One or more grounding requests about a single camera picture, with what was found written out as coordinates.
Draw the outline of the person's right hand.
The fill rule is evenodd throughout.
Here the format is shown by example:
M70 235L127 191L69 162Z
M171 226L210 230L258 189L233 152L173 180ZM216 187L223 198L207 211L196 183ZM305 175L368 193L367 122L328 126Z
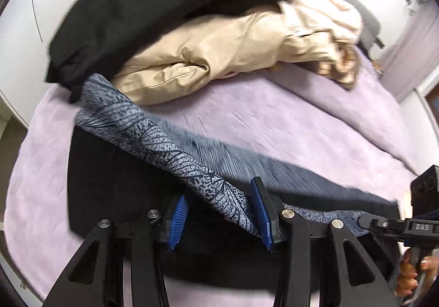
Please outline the person's right hand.
M413 294L413 290L419 285L417 278L417 270L414 265L410 263L412 257L412 250L407 249L403 255L403 259L399 264L400 273L396 279L396 287L394 295L396 297L407 297ZM420 270L426 273L421 294L425 294L432 286L438 275L438 257L425 256L420 263Z

